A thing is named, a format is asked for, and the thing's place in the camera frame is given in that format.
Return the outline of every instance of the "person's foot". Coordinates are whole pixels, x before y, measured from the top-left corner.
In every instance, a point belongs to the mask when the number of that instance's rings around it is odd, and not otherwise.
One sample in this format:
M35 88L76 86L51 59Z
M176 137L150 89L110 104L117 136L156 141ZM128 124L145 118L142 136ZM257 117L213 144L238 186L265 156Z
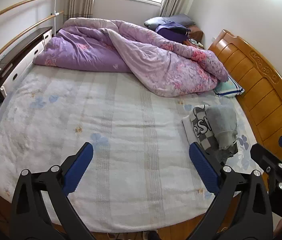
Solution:
M143 231L143 233L142 233L142 238L143 238L143 240L148 240L148 236L149 236L149 233L150 232L156 232L156 233L158 233L158 230L156 229L156 230L150 230L150 231Z

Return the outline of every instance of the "blanket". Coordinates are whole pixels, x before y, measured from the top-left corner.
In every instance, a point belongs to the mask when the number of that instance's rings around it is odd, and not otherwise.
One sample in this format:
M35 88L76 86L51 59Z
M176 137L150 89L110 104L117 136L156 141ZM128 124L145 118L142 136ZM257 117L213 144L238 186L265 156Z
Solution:
M71 18L34 60L76 70L133 72L151 92L175 97L213 89L228 72L212 51L169 41L123 21Z

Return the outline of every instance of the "dark purple bag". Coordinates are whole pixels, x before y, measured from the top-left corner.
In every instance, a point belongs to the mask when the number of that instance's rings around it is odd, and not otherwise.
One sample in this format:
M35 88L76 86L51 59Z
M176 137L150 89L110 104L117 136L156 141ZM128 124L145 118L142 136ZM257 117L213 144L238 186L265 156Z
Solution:
M155 32L170 41L183 43L188 38L191 30L176 22L162 24L156 28Z

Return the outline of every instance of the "wooden floor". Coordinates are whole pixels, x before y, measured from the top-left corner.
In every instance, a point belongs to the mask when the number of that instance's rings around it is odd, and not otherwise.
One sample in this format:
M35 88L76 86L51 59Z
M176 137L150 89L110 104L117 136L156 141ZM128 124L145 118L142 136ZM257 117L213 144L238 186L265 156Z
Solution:
M231 206L228 210L227 215L225 216L225 220L219 228L219 231L222 231L224 228L227 228L234 216L235 209L238 203L238 197L233 198ZM9 235L9 220L11 213L11 204L7 202L5 199L0 197L0 229L8 236ZM191 220L185 221L183 223L160 228L159 235L162 240L185 240L188 235L194 230L196 225L200 222L203 215L193 218ZM61 226L55 225L55 228L59 231L63 231ZM109 240L109 237L105 233L93 233L97 240ZM142 233L127 233L120 234L118 239L123 240L142 240Z

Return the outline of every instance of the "dark pants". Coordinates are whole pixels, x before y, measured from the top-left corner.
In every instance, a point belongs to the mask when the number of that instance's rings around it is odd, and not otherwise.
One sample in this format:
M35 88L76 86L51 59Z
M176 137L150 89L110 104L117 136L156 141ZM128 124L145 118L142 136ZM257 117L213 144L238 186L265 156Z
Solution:
M156 231L150 231L148 234L148 240L161 240L161 238Z

